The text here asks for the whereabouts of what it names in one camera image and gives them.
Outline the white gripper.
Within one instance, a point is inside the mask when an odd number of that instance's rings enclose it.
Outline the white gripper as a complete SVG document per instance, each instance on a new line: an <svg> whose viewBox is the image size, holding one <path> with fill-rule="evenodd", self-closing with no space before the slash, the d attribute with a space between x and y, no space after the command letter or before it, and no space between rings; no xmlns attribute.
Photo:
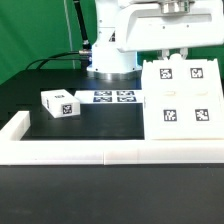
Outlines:
<svg viewBox="0 0 224 224"><path fill-rule="evenodd" d="M222 1L193 1L188 12L163 12L154 1L120 1L116 17L115 42L122 52L162 50L160 60L168 60L168 49L188 49L224 43Z"/></svg>

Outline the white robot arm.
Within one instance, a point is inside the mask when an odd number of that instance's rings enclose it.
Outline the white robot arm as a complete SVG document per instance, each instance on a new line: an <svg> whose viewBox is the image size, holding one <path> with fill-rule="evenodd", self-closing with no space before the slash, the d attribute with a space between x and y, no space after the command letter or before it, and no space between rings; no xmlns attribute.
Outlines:
<svg viewBox="0 0 224 224"><path fill-rule="evenodd" d="M140 74L139 52L224 43L223 0L95 0L97 39L92 45L90 77L128 79Z"/></svg>

